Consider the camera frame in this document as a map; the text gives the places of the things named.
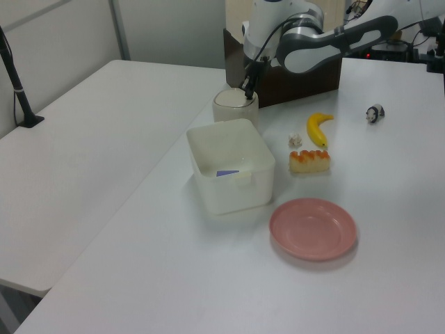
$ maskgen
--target yellow banana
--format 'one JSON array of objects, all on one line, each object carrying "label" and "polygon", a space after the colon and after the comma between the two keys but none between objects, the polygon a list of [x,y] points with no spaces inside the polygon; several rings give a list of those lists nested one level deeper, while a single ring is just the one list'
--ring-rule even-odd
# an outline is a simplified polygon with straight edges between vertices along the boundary
[{"label": "yellow banana", "polygon": [[306,130],[310,139],[315,145],[322,148],[327,148],[327,139],[325,134],[318,127],[325,120],[333,120],[333,115],[326,115],[324,113],[314,113],[307,119]]}]

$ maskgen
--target brown box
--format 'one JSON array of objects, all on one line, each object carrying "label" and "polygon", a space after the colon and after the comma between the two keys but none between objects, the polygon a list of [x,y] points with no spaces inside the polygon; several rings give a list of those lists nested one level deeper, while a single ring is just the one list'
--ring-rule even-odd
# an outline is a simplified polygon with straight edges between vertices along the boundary
[{"label": "brown box", "polygon": [[[225,77],[231,87],[244,80],[243,45],[224,29]],[[271,67],[257,89],[259,107],[270,106],[339,88],[341,58],[314,71],[294,74],[283,67]]]}]

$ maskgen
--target table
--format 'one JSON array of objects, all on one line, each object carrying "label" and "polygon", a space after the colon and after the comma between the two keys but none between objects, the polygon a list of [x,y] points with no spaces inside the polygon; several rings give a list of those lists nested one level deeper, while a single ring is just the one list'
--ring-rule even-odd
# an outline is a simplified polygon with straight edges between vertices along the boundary
[{"label": "table", "polygon": [[44,296],[224,80],[113,61],[2,138],[0,284]]},{"label": "table", "polygon": [[[387,115],[369,125],[375,103]],[[316,111],[335,116],[323,124],[331,171],[292,176],[288,133],[314,148],[305,120]],[[191,127],[212,121],[207,104]],[[344,59],[338,91],[260,110],[273,200],[222,216],[204,210],[182,134],[17,334],[441,333],[444,128],[441,75]],[[268,220],[299,197],[346,209],[355,247],[328,262],[282,252]]]}]

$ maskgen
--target plastic box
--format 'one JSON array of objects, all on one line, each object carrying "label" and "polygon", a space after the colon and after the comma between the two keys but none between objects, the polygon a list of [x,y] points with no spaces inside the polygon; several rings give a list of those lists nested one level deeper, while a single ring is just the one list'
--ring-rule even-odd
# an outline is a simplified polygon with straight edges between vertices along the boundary
[{"label": "plastic box", "polygon": [[[217,122],[187,131],[195,179],[213,214],[266,204],[275,158],[249,120]],[[222,176],[218,172],[237,170]]]}]

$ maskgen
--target plate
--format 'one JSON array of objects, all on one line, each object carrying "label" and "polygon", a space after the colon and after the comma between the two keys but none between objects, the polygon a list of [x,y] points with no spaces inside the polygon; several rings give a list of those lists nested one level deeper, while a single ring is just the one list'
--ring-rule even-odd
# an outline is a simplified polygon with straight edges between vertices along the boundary
[{"label": "plate", "polygon": [[289,254],[305,260],[336,258],[357,238],[355,222],[338,205],[318,198],[299,198],[280,205],[269,223],[273,239]]}]

